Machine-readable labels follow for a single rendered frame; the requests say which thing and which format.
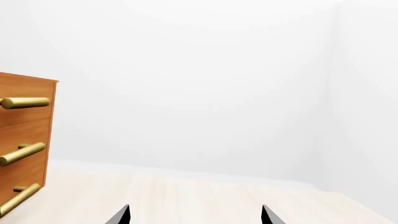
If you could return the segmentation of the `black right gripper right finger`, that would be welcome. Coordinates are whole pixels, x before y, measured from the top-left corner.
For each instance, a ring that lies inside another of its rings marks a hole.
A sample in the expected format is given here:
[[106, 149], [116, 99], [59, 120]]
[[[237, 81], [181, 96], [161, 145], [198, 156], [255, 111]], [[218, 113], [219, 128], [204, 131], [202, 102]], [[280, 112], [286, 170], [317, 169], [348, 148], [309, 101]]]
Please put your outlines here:
[[285, 224], [267, 205], [262, 205], [261, 221], [262, 224]]

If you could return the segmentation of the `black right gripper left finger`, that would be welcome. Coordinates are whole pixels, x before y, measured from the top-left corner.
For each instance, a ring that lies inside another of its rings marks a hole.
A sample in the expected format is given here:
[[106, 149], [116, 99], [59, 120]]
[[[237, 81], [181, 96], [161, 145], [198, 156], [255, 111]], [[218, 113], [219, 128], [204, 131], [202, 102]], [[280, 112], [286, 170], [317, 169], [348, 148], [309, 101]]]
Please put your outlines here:
[[112, 216], [105, 224], [130, 224], [129, 205], [123, 206], [123, 208]]

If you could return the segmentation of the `wooden drawer cabinet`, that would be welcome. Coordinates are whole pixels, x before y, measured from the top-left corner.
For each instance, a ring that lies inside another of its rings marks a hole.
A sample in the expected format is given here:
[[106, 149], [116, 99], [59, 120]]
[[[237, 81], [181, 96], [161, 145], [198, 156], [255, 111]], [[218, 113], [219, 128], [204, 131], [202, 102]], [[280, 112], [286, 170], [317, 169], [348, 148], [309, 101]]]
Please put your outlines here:
[[0, 156], [16, 151], [18, 145], [42, 142], [45, 149], [0, 167], [0, 205], [17, 192], [15, 186], [45, 186], [55, 106], [56, 80], [0, 72], [2, 98], [49, 98], [51, 104], [37, 108], [5, 110], [0, 106]]

